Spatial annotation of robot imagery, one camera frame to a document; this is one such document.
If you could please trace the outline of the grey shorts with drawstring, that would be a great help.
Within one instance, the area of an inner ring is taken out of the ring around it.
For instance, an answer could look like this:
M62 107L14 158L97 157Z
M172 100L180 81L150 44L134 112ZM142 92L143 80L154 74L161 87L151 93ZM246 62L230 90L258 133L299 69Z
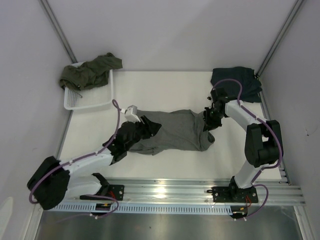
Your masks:
M132 153L154 156L165 150L204 152L215 142L215 137L208 130L204 131L203 112L138 110L137 114L161 124L161 128L155 136L134 144L129 150Z

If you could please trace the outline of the dark navy shorts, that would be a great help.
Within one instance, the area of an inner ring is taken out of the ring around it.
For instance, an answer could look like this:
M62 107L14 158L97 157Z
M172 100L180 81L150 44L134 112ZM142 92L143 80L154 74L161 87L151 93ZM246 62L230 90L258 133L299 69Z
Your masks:
M242 92L240 100L249 103L261 103L259 93L262 91L262 84L255 75L252 68L236 66L230 68L214 68L210 83L214 86L224 79L233 79L241 83Z

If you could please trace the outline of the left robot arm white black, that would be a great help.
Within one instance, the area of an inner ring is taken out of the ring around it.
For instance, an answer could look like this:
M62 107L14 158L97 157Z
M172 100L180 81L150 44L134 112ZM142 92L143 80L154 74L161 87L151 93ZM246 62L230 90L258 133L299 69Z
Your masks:
M99 169L116 164L133 145L154 137L161 128L160 123L143 115L137 122L117 124L110 139L92 153L65 160L47 157L27 183L29 202L51 210L73 198L113 201L112 188Z

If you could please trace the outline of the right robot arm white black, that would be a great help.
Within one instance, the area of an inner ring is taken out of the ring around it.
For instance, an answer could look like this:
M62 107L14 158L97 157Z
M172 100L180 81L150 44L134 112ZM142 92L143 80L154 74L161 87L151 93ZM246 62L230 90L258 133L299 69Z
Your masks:
M248 189L262 171L279 166L283 158L283 144L280 124L266 120L249 110L234 96L228 96L223 88L210 92L211 106L204 108L204 131L222 126L223 118L233 119L245 130L244 155L246 158L240 171L231 178L228 196L234 202L246 197Z

